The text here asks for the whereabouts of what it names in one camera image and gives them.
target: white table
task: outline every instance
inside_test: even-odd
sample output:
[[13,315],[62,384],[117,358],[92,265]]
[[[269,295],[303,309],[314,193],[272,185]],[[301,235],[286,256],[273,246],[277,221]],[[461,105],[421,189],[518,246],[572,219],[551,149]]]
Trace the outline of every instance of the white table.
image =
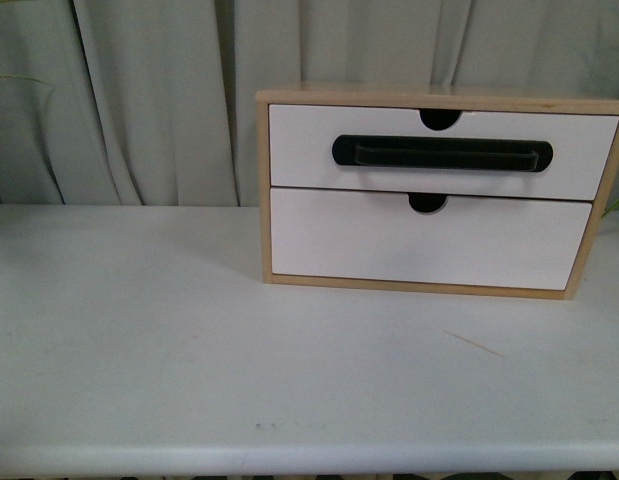
[[619,469],[619,214],[570,302],[259,248],[255,209],[0,206],[0,477]]

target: white curtain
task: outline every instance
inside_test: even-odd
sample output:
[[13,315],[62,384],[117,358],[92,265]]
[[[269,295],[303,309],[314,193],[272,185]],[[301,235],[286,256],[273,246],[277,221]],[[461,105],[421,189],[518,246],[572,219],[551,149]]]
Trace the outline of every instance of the white curtain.
[[258,89],[619,98],[619,0],[13,2],[0,5],[0,71],[47,83],[0,80],[0,201],[256,205]]

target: white drawer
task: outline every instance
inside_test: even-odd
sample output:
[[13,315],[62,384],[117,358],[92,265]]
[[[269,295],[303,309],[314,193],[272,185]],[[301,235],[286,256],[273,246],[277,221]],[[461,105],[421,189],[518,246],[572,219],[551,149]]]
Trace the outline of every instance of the white drawer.
[[274,274],[562,290],[591,205],[271,189]]
[[[612,115],[465,111],[434,131],[417,109],[270,105],[271,185],[589,201],[617,124]],[[343,134],[541,140],[553,159],[538,173],[340,166],[331,148]]]

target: drawer unit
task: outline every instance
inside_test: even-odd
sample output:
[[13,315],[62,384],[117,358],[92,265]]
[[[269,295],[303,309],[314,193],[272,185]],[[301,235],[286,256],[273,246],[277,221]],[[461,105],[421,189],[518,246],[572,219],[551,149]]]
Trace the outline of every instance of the drawer unit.
[[619,101],[301,84],[258,93],[270,283],[571,298]]

